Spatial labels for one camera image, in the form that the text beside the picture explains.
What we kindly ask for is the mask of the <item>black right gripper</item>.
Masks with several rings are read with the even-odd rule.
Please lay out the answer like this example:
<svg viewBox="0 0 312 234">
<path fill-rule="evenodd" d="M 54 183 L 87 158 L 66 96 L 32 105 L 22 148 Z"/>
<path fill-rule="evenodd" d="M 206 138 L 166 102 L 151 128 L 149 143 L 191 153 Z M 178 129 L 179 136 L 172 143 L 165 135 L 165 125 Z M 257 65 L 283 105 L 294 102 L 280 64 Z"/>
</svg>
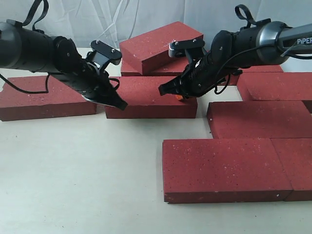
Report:
<svg viewBox="0 0 312 234">
<path fill-rule="evenodd" d="M 230 65 L 229 60 L 232 57 L 235 37 L 235 33 L 225 30 L 217 33 L 210 50 L 188 65 L 179 79 L 159 85 L 159 94 L 177 95 L 178 100 L 183 100 L 183 97 L 200 97 L 212 89 L 219 93 L 217 85 L 228 85 L 231 76 L 240 75 L 239 67 Z"/>
</svg>

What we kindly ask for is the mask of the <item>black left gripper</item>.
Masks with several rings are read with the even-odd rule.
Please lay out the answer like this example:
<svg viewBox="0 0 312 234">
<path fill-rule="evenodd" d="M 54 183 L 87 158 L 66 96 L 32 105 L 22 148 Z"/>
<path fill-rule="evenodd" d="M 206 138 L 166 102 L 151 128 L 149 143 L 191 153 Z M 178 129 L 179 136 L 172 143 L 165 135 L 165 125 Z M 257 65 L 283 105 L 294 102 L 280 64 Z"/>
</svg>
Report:
<svg viewBox="0 0 312 234">
<path fill-rule="evenodd" d="M 71 39 L 56 37 L 53 40 L 54 67 L 52 76 L 78 92 L 87 101 L 109 105 L 124 110 L 128 103 L 116 92 L 110 83 L 108 73 L 98 65 L 88 62 L 77 51 Z"/>
</svg>

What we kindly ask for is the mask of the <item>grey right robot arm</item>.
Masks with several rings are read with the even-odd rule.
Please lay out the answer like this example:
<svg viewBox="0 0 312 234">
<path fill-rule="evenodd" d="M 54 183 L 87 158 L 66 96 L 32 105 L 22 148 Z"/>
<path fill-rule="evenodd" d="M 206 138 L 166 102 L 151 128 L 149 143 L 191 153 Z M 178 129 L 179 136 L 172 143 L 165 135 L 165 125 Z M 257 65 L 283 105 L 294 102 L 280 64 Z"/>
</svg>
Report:
<svg viewBox="0 0 312 234">
<path fill-rule="evenodd" d="M 253 66 L 281 65 L 288 58 L 312 58 L 311 24 L 289 27 L 280 21 L 241 29 L 232 33 L 222 30 L 214 38 L 208 52 L 192 58 L 183 73 L 159 86 L 160 95 L 198 98 L 218 84 L 229 81 L 239 69 Z"/>
</svg>

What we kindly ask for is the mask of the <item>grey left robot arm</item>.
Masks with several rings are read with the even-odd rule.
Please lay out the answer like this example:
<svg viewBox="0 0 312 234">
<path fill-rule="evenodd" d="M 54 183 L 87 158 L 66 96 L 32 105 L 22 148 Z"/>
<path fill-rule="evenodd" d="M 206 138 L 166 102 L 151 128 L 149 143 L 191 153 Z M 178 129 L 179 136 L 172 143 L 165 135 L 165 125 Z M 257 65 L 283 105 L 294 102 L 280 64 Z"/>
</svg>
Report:
<svg viewBox="0 0 312 234">
<path fill-rule="evenodd" d="M 0 24 L 1 68 L 47 73 L 89 102 L 124 110 L 128 104 L 105 70 L 110 63 L 120 64 L 122 53 L 100 40 L 90 45 L 83 58 L 71 39 L 24 29 L 14 20 Z"/>
</svg>

